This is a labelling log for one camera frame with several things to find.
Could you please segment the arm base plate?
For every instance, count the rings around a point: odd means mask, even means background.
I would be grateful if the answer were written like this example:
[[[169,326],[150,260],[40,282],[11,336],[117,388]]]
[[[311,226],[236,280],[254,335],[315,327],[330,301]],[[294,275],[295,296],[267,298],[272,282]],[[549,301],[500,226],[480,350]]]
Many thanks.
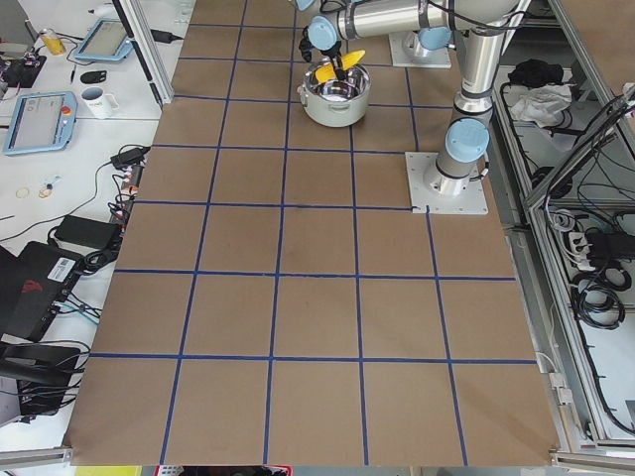
[[[466,178],[447,178],[437,168],[438,153],[407,152],[411,211],[442,215],[486,215],[488,206],[481,179],[473,166]]]
[[[451,68],[447,49],[424,48],[416,33],[393,33],[388,36],[392,65],[398,67]]]

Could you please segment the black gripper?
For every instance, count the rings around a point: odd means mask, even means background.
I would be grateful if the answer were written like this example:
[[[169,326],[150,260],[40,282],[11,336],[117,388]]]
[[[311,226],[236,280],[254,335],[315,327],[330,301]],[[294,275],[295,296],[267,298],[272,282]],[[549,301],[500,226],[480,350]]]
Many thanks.
[[[336,42],[332,47],[326,50],[320,50],[320,53],[327,57],[335,69],[335,75],[338,80],[346,80],[347,72],[342,68],[341,42]]]

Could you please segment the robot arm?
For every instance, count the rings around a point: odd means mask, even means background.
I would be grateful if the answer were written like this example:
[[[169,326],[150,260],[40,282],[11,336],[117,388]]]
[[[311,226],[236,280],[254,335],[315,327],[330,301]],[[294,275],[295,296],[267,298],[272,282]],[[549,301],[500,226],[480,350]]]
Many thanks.
[[[489,143],[492,87],[500,59],[525,15],[527,1],[428,1],[432,26],[467,34],[460,66],[461,84],[444,145],[425,172],[432,190],[441,196],[466,191],[471,173]]]
[[[339,42],[445,27],[468,31],[462,88],[475,94],[489,87],[509,31],[520,26],[524,1],[345,1],[323,11],[318,1],[295,1],[294,7],[313,17],[307,27],[312,47],[329,62],[317,80],[342,79],[352,67],[340,57]]]

